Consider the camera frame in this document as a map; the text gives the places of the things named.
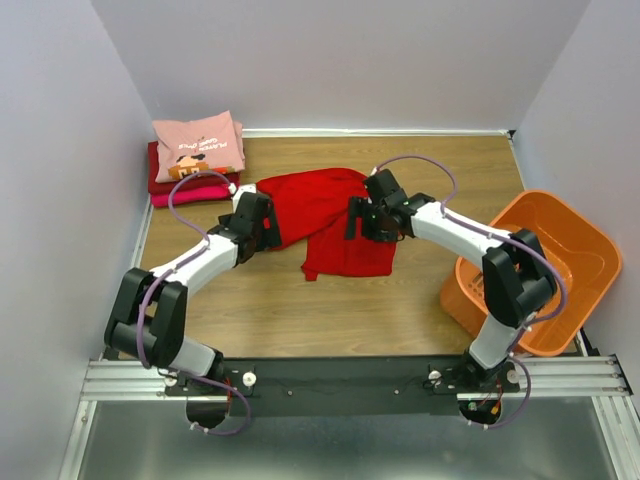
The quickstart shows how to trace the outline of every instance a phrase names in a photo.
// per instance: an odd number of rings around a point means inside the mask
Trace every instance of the magenta folded clothing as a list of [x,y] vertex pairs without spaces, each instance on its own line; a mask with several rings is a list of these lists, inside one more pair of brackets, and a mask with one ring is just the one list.
[[[176,192],[173,196],[173,204],[180,205],[204,200],[224,200],[230,196],[229,188],[226,184],[212,185],[210,187],[200,187],[193,190],[185,190],[184,192]],[[151,195],[151,205],[156,208],[168,207],[169,195]]]

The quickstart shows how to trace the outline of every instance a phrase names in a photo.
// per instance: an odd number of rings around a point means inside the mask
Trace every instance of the wooden floor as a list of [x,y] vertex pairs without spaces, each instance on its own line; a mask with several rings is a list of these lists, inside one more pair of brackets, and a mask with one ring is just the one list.
[[[460,193],[449,206],[490,221],[521,190],[505,137],[263,138],[245,141],[243,183],[332,166],[363,173],[388,157],[420,153],[451,167]],[[418,160],[391,167],[407,194],[438,199],[448,179]],[[205,229],[230,202],[180,207]],[[166,209],[155,210],[142,268],[163,264],[198,241]],[[257,254],[214,279],[191,299],[187,335],[227,356],[384,355],[461,352],[471,337],[440,308],[438,292],[455,256],[426,241],[398,245],[393,274],[377,278],[320,275],[305,282],[306,242]]]

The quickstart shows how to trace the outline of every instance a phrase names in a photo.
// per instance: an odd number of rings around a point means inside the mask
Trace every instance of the pink t-shirt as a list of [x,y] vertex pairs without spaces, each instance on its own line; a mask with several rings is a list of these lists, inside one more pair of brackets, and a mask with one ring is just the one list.
[[177,122],[156,120],[159,171],[156,182],[176,182],[203,170],[222,174],[244,170],[242,124],[230,112]]

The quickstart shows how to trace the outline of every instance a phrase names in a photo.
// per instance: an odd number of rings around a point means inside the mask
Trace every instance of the cartoon print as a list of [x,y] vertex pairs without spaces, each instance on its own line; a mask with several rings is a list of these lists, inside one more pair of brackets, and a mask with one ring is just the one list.
[[233,167],[216,167],[212,169],[209,167],[207,162],[203,161],[204,158],[204,153],[190,156],[182,155],[178,158],[177,164],[168,170],[169,176],[177,182],[192,173],[204,172],[207,170],[213,170],[223,175],[235,172],[235,168]]

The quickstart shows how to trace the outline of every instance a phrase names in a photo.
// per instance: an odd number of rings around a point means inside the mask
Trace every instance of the screw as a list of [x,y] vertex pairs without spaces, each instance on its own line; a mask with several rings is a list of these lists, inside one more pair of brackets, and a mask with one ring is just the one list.
[[178,383],[178,379],[174,377],[165,377],[164,384],[167,387],[174,387]]
[[507,381],[509,383],[518,383],[520,381],[520,375],[515,370],[509,370],[507,372]]
[[432,384],[437,385],[438,383],[440,383],[441,378],[442,378],[442,374],[439,371],[431,370],[431,372],[429,372],[429,381]]
[[242,383],[245,387],[253,387],[257,380],[258,378],[253,372],[245,372],[245,374],[242,376]]

